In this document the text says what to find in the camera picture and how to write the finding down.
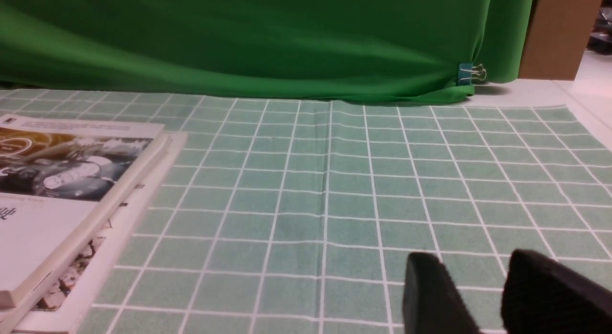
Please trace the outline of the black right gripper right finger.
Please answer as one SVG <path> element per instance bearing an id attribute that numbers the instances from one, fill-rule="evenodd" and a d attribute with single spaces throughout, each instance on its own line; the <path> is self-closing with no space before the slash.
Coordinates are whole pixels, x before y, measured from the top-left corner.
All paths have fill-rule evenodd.
<path id="1" fill-rule="evenodd" d="M 501 302 L 509 334 L 609 334 L 612 294 L 534 250 L 516 249 Z"/>

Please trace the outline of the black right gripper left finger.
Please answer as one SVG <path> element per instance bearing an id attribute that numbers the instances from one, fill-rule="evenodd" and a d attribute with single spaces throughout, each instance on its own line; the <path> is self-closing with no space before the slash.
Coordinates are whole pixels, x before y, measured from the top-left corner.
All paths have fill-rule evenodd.
<path id="1" fill-rule="evenodd" d="M 410 253 L 402 315 L 406 334 L 479 334 L 448 269 L 430 253 Z"/>

